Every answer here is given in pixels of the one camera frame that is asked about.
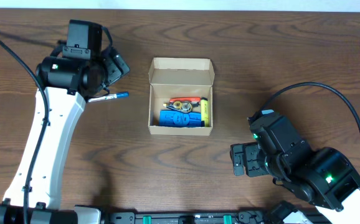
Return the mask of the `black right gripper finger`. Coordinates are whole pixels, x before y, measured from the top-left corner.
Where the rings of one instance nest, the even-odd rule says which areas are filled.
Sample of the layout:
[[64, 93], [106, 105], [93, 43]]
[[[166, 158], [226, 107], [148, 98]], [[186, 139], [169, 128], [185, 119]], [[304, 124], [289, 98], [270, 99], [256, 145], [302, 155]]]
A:
[[235, 176], [241, 176], [245, 174], [244, 159], [242, 157], [233, 157], [232, 163]]
[[242, 156], [245, 152], [245, 144], [232, 144], [230, 146], [230, 156], [234, 157], [236, 155]]

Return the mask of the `blue whiteboard marker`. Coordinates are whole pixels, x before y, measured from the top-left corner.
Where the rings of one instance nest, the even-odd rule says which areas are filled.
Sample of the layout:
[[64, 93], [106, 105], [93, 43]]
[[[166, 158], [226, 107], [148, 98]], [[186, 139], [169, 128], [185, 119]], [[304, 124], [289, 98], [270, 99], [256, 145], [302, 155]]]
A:
[[129, 93], [127, 91], [124, 92], [119, 92], [119, 93], [112, 93], [112, 94], [107, 94], [107, 95], [103, 95], [103, 96], [98, 96], [98, 97], [93, 97], [88, 99], [88, 103], [93, 103], [93, 102], [97, 102], [97, 101], [105, 101], [105, 100], [114, 100], [114, 99], [118, 99], [118, 98], [127, 98], [129, 97]]

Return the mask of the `yellow highlighter pen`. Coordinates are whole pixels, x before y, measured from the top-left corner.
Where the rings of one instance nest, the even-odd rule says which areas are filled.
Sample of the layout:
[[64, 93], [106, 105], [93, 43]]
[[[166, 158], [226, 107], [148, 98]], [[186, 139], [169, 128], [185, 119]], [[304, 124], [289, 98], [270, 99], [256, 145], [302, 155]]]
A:
[[209, 127], [209, 103], [207, 98], [201, 98], [200, 100], [201, 106], [201, 122], [203, 123], [204, 127]]

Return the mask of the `correction tape dispenser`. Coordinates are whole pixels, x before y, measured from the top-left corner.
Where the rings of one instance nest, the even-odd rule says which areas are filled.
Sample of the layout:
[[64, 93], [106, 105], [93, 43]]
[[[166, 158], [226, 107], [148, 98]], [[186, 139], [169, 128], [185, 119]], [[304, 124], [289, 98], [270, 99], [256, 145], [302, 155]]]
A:
[[174, 101], [172, 103], [164, 103], [163, 106], [181, 113], [190, 113], [193, 109], [193, 105], [190, 101]]

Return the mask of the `cardboard box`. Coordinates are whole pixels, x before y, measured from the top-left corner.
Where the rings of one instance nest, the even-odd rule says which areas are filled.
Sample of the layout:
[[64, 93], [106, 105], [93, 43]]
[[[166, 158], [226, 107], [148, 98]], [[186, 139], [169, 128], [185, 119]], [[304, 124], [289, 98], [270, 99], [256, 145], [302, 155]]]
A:
[[[213, 83], [215, 78], [211, 60], [206, 58], [164, 58], [153, 59], [149, 69], [149, 118], [151, 134], [208, 136], [213, 128]], [[174, 128], [159, 125], [161, 110], [171, 98], [207, 98], [209, 106], [209, 127]], [[201, 113], [199, 104], [192, 104], [191, 112]]]

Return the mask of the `blue plastic block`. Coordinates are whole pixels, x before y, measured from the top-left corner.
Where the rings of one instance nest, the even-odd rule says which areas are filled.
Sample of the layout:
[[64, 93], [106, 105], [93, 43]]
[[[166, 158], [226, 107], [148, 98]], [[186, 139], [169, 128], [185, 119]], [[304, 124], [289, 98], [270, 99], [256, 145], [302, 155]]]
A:
[[161, 110], [159, 125], [174, 128], [203, 127], [204, 122], [200, 113], [181, 113], [173, 110]]

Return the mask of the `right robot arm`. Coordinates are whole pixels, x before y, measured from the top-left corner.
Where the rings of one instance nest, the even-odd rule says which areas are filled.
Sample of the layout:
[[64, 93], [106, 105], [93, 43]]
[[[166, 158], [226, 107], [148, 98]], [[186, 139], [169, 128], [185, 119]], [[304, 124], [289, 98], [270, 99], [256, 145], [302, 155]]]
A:
[[287, 117], [272, 110], [249, 124], [255, 141], [230, 147], [236, 176], [270, 175], [331, 223], [360, 223], [360, 174], [344, 154], [313, 150]]

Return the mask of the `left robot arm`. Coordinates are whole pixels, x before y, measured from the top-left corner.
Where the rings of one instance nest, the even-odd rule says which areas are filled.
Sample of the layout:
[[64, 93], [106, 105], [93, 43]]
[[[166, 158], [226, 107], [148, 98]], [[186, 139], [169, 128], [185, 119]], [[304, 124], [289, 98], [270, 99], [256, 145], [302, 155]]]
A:
[[100, 209], [77, 205], [62, 210], [64, 167], [77, 122], [87, 103], [126, 97], [109, 87], [129, 66], [112, 46], [109, 30], [71, 20], [67, 39], [38, 64], [36, 108], [18, 170], [0, 203], [0, 223], [105, 223]]

